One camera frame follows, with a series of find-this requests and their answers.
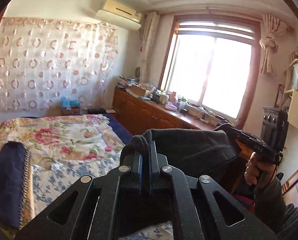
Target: wall curtain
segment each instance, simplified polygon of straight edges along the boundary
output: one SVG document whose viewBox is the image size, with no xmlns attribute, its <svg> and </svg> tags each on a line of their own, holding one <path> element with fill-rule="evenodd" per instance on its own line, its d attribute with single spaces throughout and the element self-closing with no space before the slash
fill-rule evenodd
<svg viewBox="0 0 298 240">
<path fill-rule="evenodd" d="M 156 11 L 147 14 L 142 35 L 142 50 L 140 53 L 140 82 L 148 82 L 149 59 L 158 28 L 160 16 Z"/>
<path fill-rule="evenodd" d="M 259 41 L 261 47 L 265 49 L 265 57 L 262 61 L 260 72 L 273 75 L 276 74 L 276 70 L 272 63 L 272 54 L 278 51 L 276 37 L 285 35 L 287 31 L 292 33 L 294 29 L 288 27 L 285 22 L 270 14 L 263 14 L 262 18 L 266 29 L 266 37 Z"/>
<path fill-rule="evenodd" d="M 62 96 L 103 104 L 115 28 L 36 18 L 4 18 L 0 28 L 0 111 L 59 107 Z"/>
</svg>

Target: white wall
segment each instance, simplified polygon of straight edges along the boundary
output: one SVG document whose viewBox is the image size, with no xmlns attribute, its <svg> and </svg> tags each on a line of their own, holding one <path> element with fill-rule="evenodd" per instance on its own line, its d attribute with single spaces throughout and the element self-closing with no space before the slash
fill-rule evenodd
<svg viewBox="0 0 298 240">
<path fill-rule="evenodd" d="M 160 17 L 160 22 L 154 42 L 153 54 L 150 64 L 149 81 L 158 84 L 163 60 L 166 53 L 169 35 L 173 22 L 173 14 L 166 14 Z M 261 24 L 262 37 L 265 36 L 264 25 Z M 246 120 L 244 130 L 256 136 L 260 136 L 262 128 L 263 106 L 273 106 L 276 98 L 278 84 L 283 82 L 282 72 L 288 67 L 289 54 L 295 50 L 295 34 L 287 34 L 277 38 L 279 46 L 278 52 L 273 55 L 276 77 L 270 77 L 259 73 L 257 87 L 254 95 L 252 107 Z M 261 64 L 264 57 L 264 51 L 261 54 Z"/>
<path fill-rule="evenodd" d="M 87 23 L 98 23 L 96 11 L 104 0 L 12 0 L 7 6 L 5 17 L 36 17 L 63 19 Z M 115 68 L 108 76 L 108 87 L 105 91 L 106 107 L 112 106 L 114 86 L 119 75 L 134 76 L 136 62 L 141 48 L 138 31 L 129 31 L 117 27 L 118 57 Z M 19 116 L 59 115 L 59 109 L 30 112 L 0 112 L 0 122 Z"/>
<path fill-rule="evenodd" d="M 298 45 L 298 23 L 295 26 L 296 40 Z M 284 173 L 282 183 L 284 183 L 298 169 L 298 129 L 289 125 L 285 142 L 286 150 L 283 151 L 283 161 L 278 168 Z"/>
</svg>

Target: blue floral sheet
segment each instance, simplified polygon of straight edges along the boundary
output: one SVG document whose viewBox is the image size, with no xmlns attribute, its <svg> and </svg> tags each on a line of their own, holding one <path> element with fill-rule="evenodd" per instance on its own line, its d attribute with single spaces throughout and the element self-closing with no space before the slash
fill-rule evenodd
<svg viewBox="0 0 298 240">
<path fill-rule="evenodd" d="M 39 214 L 61 193 L 84 175 L 94 178 L 107 174 L 118 167 L 120 155 L 112 154 L 108 158 L 90 161 L 59 160 L 47 170 L 43 167 L 32 166 L 32 184 L 34 195 L 34 215 Z M 172 240 L 173 231 L 170 222 L 151 226 L 135 232 L 120 240 Z"/>
</svg>

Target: tied curtain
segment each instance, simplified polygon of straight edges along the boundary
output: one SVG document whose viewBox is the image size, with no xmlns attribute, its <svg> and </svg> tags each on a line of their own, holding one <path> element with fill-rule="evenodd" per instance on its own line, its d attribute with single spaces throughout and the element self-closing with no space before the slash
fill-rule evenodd
<svg viewBox="0 0 298 240">
<path fill-rule="evenodd" d="M 272 63 L 272 54 L 278 51 L 278 44 L 276 42 L 277 36 L 285 35 L 287 31 L 293 32 L 294 29 L 288 27 L 287 24 L 277 17 L 270 14 L 262 15 L 266 37 L 260 39 L 259 43 L 263 49 L 265 49 L 265 57 L 262 62 L 262 69 L 260 70 L 263 74 L 273 75 L 276 70 Z"/>
<path fill-rule="evenodd" d="M 147 14 L 142 35 L 142 49 L 140 53 L 140 82 L 148 82 L 149 58 L 153 48 L 160 16 L 156 11 Z"/>
</svg>

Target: sleeve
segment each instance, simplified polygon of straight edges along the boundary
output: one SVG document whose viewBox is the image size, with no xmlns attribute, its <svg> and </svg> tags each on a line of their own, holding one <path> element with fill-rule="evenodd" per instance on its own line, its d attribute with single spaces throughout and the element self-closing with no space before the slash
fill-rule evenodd
<svg viewBox="0 0 298 240">
<path fill-rule="evenodd" d="M 255 215 L 271 230 L 278 233 L 284 223 L 286 204 L 281 193 L 279 179 L 275 178 L 264 192 L 257 196 Z"/>
</svg>

